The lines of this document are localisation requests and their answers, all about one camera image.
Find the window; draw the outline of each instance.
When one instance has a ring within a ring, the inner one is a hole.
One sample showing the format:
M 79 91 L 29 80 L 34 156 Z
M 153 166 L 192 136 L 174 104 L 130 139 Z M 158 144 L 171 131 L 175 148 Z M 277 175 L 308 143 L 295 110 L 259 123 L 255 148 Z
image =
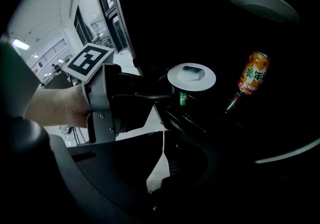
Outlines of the window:
M 119 23 L 119 17 L 118 16 L 115 16 L 113 18 L 113 25 L 114 25 L 115 31 L 117 33 L 117 36 L 119 37 L 119 40 L 120 40 L 122 48 L 127 48 L 128 47 L 127 39 L 126 39 L 126 36 L 124 35 L 124 31 L 121 28 L 121 25 Z
M 104 11 L 104 19 L 117 51 L 128 49 L 127 38 L 117 14 L 115 0 L 99 0 L 99 2 Z
M 114 48 L 98 0 L 79 0 L 74 26 L 83 43 Z

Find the small white plate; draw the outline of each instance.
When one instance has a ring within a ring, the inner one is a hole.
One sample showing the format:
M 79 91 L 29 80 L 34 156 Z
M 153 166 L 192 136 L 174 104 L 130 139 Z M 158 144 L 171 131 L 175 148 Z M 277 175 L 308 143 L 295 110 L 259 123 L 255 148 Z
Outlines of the small white plate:
M 300 17 L 284 0 L 230 0 L 236 6 L 277 22 L 298 24 Z
M 182 82 L 177 79 L 184 66 L 197 67 L 204 70 L 204 76 L 199 81 Z M 177 88 L 188 91 L 202 91 L 211 88 L 216 83 L 215 73 L 206 66 L 194 63 L 179 64 L 168 71 L 168 80 Z

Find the hand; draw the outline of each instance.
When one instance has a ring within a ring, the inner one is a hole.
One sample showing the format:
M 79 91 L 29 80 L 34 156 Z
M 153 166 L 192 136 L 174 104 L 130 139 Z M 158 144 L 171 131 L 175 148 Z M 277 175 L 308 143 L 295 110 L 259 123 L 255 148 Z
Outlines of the hand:
M 82 86 L 76 85 L 65 89 L 63 93 L 66 123 L 74 127 L 86 128 L 89 107 L 84 99 Z
M 86 128 L 88 114 L 82 86 L 77 85 L 63 90 L 38 89 L 25 117 L 42 126 L 68 124 Z

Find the railing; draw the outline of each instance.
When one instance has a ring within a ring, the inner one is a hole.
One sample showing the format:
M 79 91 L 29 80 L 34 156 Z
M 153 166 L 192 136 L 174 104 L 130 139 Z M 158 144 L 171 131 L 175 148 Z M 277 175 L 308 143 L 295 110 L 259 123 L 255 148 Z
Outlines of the railing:
M 64 49 L 66 49 L 67 46 L 68 45 L 64 39 L 55 44 L 51 49 L 45 52 L 42 57 L 39 58 L 39 60 L 34 64 L 34 66 L 31 67 L 33 73 L 37 74 L 37 72 L 42 68 L 43 65 L 45 65 L 46 62 L 48 62 L 56 54 L 59 54 Z
M 105 29 L 106 28 L 103 20 L 95 22 L 95 23 L 91 24 L 91 26 L 92 26 L 93 30 L 95 30 L 95 31 L 100 31 L 101 29 Z

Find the floor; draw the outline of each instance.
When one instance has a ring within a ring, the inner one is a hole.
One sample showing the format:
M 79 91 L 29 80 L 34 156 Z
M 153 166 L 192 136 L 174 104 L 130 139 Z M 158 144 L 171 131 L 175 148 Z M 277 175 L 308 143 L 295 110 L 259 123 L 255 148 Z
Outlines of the floor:
M 122 72 L 124 73 L 139 75 L 137 69 L 133 65 L 132 56 L 129 52 L 124 51 L 124 52 L 120 52 L 119 54 L 115 54 L 113 63 L 120 65 Z M 62 132 L 63 128 L 59 126 L 45 127 L 45 129 L 49 134 L 54 134 L 62 137 L 67 147 L 77 146 L 73 132 L 71 132 L 71 134 L 69 135 L 64 135 Z M 81 144 L 89 140 L 87 129 L 76 128 L 75 130 L 77 131 L 76 133 L 78 135 L 79 142 Z M 165 128 L 161 124 L 158 114 L 155 108 L 153 107 L 144 127 L 136 130 L 132 130 L 126 133 L 121 133 L 116 138 L 116 140 L 123 140 L 131 137 L 139 136 L 142 134 L 146 134 L 149 132 L 164 131 L 164 130 Z M 161 181 L 166 177 L 169 177 L 169 165 L 168 165 L 166 156 L 162 153 L 162 156 L 159 159 L 155 168 L 153 169 L 153 172 L 150 174 L 149 178 L 146 180 L 148 191 L 152 192 L 157 188 L 160 188 Z

